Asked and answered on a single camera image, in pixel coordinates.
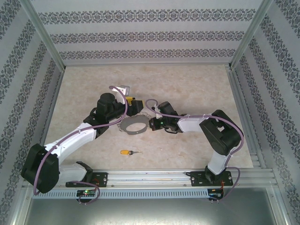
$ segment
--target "white robotic arm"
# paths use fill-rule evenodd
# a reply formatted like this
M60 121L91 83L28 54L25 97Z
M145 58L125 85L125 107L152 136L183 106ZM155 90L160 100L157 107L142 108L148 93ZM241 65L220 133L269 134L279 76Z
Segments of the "white robotic arm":
M152 130L165 129L166 132L177 134L183 132L202 132L206 135L212 148L214 149L210 162L205 168L206 178L211 182L218 180L226 169L226 163L240 145L241 137L239 132L229 124L209 117L189 117L183 114L184 118L172 118L160 115L167 114L178 116L169 102L155 105L152 110L157 112L155 118L149 121ZM222 118L232 124L234 122L221 110L216 110L210 114Z
M129 94L129 87L117 88L125 96ZM39 173L37 188L41 193L50 191L55 185L65 185L66 182L73 180L90 182L87 172L92 169L86 164L77 162L73 165L62 165L62 162L78 148L102 135L108 126L98 126L109 124L109 121L123 115L125 104L127 104L127 116L138 114L143 109L143 101L131 99L133 100L129 105L119 92L116 97L111 93L102 94L97 102L97 107L92 109L90 115L75 130L46 146L35 144L31 147L21 172L22 177L34 184L38 167L44 155L54 147L55 149L45 159Z

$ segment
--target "screwdriver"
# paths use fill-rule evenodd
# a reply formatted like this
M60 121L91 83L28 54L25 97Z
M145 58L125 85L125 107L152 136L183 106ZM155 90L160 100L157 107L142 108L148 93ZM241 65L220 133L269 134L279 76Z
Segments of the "screwdriver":
M129 155L129 156L131 156L131 155L133 155L135 153L140 153L140 152L139 151L121 150L120 153L121 153L121 155Z

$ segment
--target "mounting plate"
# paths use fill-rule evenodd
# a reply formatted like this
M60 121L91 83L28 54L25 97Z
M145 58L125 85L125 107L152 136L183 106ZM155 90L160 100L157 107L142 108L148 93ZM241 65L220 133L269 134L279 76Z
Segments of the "mounting plate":
M93 172L91 183L96 184L99 188L105 188L107 185L107 177L108 177L108 173L106 172ZM91 186L85 184L67 182L66 187L67 188L85 188L85 187L90 188Z
M191 177L191 184L192 187L204 187L204 186L221 186L221 181L223 181L224 186L232 186L233 185L233 179L231 176L230 171L224 171L222 177L211 184L206 178L205 178L205 172L204 171L191 171L186 173L187 176Z

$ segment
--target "damask wallpaper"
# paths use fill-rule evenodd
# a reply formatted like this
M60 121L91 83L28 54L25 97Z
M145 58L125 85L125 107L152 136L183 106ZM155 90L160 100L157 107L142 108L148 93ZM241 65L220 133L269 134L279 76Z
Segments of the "damask wallpaper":
M261 0L33 0L66 65L229 63Z
M299 15L299 1L274 1L235 68L292 224L300 224Z
M39 143L61 72L18 0L0 0L0 224L9 220L23 163Z

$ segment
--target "beige floor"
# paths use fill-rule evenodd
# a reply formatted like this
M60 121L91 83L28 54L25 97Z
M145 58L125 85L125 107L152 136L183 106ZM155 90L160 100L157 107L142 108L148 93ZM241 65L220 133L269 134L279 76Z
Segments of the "beige floor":
M179 114L201 115L221 109L240 126L224 66L68 67L46 143L59 139L82 123L97 106L100 95L110 92L109 85L130 86L130 95L136 99L169 101ZM124 156L120 150L141 151L142 154ZM71 154L64 164L80 160L94 169L204 168L212 152L203 133L172 135L147 128L145 133L128 135L114 125ZM253 167L246 144L229 165Z

